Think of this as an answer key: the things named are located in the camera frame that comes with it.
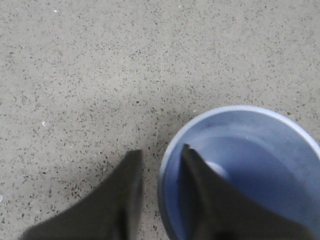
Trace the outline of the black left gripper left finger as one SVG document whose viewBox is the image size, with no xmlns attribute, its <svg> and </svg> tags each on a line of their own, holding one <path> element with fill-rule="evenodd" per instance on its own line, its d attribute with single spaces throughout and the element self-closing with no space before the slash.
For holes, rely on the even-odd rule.
<svg viewBox="0 0 320 240">
<path fill-rule="evenodd" d="M 143 153 L 128 151 L 84 199 L 27 229 L 23 240 L 135 240 L 143 201 Z"/>
</svg>

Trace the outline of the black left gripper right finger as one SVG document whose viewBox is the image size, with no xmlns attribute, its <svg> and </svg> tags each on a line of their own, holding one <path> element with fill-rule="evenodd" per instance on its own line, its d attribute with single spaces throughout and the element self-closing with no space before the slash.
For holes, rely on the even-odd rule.
<svg viewBox="0 0 320 240">
<path fill-rule="evenodd" d="M 182 171 L 190 181 L 188 240 L 313 240 L 307 227 L 255 203 L 212 170 L 185 144 Z"/>
</svg>

